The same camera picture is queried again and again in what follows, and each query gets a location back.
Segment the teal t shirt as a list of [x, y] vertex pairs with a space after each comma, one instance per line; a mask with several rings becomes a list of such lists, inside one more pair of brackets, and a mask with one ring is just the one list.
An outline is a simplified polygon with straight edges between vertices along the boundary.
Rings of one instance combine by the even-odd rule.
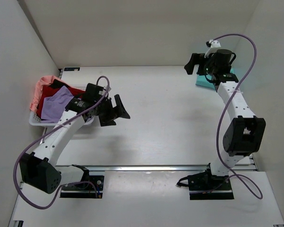
[[[225, 82], [225, 81], [230, 81], [233, 78], [233, 74], [234, 74], [234, 69], [231, 68], [230, 73], [224, 73], [224, 74], [220, 74], [218, 76], [219, 76], [219, 79], [221, 81]], [[195, 85], [216, 91], [215, 84], [207, 81], [204, 75], [198, 75], [197, 74], [197, 79], [196, 79]]]

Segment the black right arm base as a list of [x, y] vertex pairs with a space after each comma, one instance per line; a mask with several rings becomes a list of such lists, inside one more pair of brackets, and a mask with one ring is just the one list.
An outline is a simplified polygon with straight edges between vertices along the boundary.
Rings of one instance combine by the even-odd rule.
[[176, 186], [187, 187], [191, 201], [234, 199], [228, 173], [223, 176], [213, 175], [210, 165], [203, 172], [180, 178]]

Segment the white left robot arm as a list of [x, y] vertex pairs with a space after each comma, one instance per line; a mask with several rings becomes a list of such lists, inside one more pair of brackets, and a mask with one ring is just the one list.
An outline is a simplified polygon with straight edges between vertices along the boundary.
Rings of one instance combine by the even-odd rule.
[[100, 125], [113, 126], [115, 119], [129, 119], [130, 115], [118, 94], [114, 96], [116, 106], [106, 94], [106, 88], [89, 83], [82, 95], [73, 97], [66, 105], [54, 132], [30, 154], [25, 153], [19, 161], [22, 179], [25, 183], [47, 193], [53, 193], [61, 184], [74, 183], [78, 188], [89, 184], [88, 170], [71, 165], [57, 170], [56, 164], [62, 151], [90, 118], [97, 116]]

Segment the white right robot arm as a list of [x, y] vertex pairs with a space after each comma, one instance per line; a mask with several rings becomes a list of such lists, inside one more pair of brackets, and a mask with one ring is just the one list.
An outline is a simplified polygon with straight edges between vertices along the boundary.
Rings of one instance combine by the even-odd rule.
[[237, 87], [239, 80], [231, 72], [235, 59], [234, 52], [219, 48], [209, 54], [193, 53], [184, 66], [189, 75], [198, 66], [198, 75], [211, 76], [208, 82], [223, 100], [231, 121], [222, 139], [223, 151], [218, 153], [218, 160], [210, 164], [211, 173], [203, 177], [207, 189], [214, 189], [220, 183], [219, 177], [228, 175], [239, 161], [258, 152], [266, 127], [264, 118], [256, 117]]

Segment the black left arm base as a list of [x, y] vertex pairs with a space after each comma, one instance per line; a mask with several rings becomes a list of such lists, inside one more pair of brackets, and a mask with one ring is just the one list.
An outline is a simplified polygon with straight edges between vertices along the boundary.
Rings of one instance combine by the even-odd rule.
[[87, 167], [71, 165], [60, 168], [61, 198], [101, 199], [103, 198], [105, 175], [93, 172]]

